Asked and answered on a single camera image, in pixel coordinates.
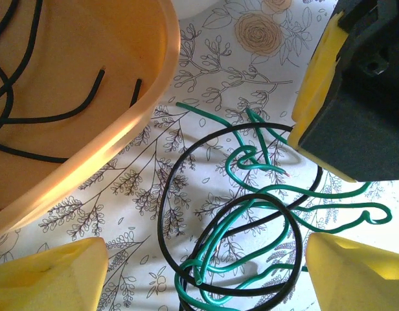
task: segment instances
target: plastic tub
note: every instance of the plastic tub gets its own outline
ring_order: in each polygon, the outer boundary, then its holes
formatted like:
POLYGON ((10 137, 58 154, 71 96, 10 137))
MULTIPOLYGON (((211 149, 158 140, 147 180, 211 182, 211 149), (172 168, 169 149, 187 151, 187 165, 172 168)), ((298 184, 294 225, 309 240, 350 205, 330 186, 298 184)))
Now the plastic tub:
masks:
MULTIPOLYGON (((0 20, 9 4, 0 1, 0 20)), ((20 1, 0 38, 0 66, 8 76, 25 52, 34 7, 35 1, 20 1)), ((89 94, 100 68, 106 73, 79 115, 0 130, 1 144, 69 157, 58 165, 0 152, 0 235, 46 213, 146 126, 171 83, 178 56, 179 26, 170 0, 44 1, 34 53, 13 87, 10 117, 69 111, 89 94), (138 78, 141 94, 129 108, 138 78)))

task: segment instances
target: orange rose drawing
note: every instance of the orange rose drawing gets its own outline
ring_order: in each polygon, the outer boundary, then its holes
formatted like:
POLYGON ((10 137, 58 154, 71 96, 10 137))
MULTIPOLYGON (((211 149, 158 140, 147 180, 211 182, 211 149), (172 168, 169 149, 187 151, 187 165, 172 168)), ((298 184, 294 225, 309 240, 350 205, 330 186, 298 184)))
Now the orange rose drawing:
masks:
POLYGON ((290 5, 291 0, 263 0, 262 11, 267 15, 273 15, 283 12, 290 5))
POLYGON ((248 13, 235 25, 238 42, 249 52, 261 56, 274 56, 282 45, 280 26, 270 16, 248 13))

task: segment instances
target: yellow sponge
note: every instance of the yellow sponge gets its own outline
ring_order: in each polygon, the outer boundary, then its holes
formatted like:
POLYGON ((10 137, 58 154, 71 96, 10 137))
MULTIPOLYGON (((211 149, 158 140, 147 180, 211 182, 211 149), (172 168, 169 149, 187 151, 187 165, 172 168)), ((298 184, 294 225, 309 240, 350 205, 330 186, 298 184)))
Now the yellow sponge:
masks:
POLYGON ((0 310, 96 310, 108 267, 102 238, 0 265, 0 310))
POLYGON ((312 233, 306 265, 322 311, 399 310, 399 254, 312 233))

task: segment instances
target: white patterned surface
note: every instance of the white patterned surface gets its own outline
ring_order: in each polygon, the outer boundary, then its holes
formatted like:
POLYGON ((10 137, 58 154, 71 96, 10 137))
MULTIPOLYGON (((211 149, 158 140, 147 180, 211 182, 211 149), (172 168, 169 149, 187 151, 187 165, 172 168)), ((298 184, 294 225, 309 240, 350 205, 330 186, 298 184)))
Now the white patterned surface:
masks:
MULTIPOLYGON (((174 104, 183 101, 198 105, 233 124, 247 122, 246 107, 271 122, 293 124, 290 113, 297 91, 335 1, 293 0, 283 10, 290 2, 264 0, 262 5, 262 0, 220 1, 199 16, 181 22, 180 66, 150 124, 70 197, 36 222, 3 236, 0 263, 77 239, 101 236, 111 261, 100 310, 177 310, 174 273, 163 259, 156 238, 157 207, 164 178, 186 147, 222 126, 174 104), (275 30, 270 23, 276 23, 275 30), (278 35, 273 32, 276 29, 281 36, 270 38, 278 35)), ((255 143, 252 131, 243 134, 246 142, 255 143)), ((232 135, 209 142, 194 152, 176 177, 169 197, 171 209, 166 214, 165 235, 178 262, 191 252, 210 217, 227 200, 244 193, 225 176, 222 168, 230 148, 236 148, 232 135)), ((272 160, 285 168, 291 178, 274 173, 238 174, 259 186, 287 183, 306 188, 312 184, 316 173, 313 163, 278 142, 271 145, 270 151, 272 160)), ((327 173, 319 190, 335 193, 357 187, 327 173)), ((285 202, 295 198, 294 193, 277 194, 285 202)), ((362 224, 341 235, 399 253, 399 181, 374 183, 366 195, 354 202, 371 200, 388 205, 393 210, 393 221, 374 227, 362 224)), ((318 203, 329 201, 314 199, 305 205, 318 203)), ((373 216, 374 213, 381 216, 380 212, 372 211, 373 216)), ((251 211, 242 222, 262 215, 262 211, 251 211)), ((333 228, 359 215, 359 211, 327 210, 307 214, 306 219, 317 227, 333 228)), ((282 220, 277 220, 224 241, 214 263, 226 264, 261 248, 277 237, 281 227, 282 220)), ((307 230, 302 229, 302 234, 307 241, 307 230)), ((273 252, 232 273, 209 277, 208 281, 225 286, 238 284, 244 275, 261 272, 274 261, 293 262, 293 256, 290 236, 273 252)), ((287 276, 286 271, 276 271, 257 286, 275 284, 287 276)), ((267 297, 236 298, 227 305, 247 310, 261 299, 267 297)), ((295 291, 276 307, 287 311, 318 309, 305 273, 295 291)))

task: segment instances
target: yellow foam piece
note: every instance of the yellow foam piece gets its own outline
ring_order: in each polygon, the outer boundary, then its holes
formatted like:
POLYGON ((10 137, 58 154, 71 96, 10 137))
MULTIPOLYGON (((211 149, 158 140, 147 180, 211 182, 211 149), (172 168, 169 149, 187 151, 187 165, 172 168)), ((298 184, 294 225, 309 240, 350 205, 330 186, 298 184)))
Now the yellow foam piece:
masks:
POLYGON ((313 122, 325 102, 330 84, 335 75, 337 65, 336 56, 348 38, 348 34, 338 26, 338 21, 342 15, 343 12, 340 12, 332 16, 310 60, 293 113, 291 114, 296 125, 288 137, 288 144, 303 156, 343 180, 354 181, 328 163, 299 147, 300 138, 313 122))
POLYGON ((399 310, 399 254, 312 233, 306 265, 322 311, 399 310))
POLYGON ((0 265, 0 311, 96 310, 108 267, 102 238, 0 265))

